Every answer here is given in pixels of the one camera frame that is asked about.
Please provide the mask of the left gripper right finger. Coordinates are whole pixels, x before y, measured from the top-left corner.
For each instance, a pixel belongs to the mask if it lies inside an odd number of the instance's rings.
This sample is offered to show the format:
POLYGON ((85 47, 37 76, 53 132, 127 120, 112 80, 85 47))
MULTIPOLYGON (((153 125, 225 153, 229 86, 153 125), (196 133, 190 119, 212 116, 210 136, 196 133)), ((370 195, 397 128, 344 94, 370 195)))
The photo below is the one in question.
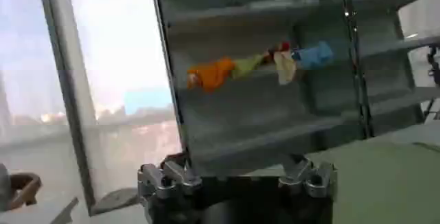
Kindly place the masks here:
POLYGON ((333 199, 338 189, 338 172, 329 162, 317 165, 302 155, 290 155, 283 163, 285 174, 278 178, 278 187, 290 194, 306 194, 314 199, 333 199))

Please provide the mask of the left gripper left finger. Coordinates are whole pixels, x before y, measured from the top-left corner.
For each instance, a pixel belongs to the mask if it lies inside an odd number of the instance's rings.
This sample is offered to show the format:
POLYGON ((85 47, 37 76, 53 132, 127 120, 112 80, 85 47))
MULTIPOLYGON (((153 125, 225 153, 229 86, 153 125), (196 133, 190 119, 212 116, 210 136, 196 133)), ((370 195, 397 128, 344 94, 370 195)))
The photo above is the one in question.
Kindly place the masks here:
POLYGON ((143 199, 169 199, 176 192, 193 194, 201 186, 202 178, 191 169, 185 152, 166 156, 158 166, 142 164, 137 172, 137 193, 143 199))

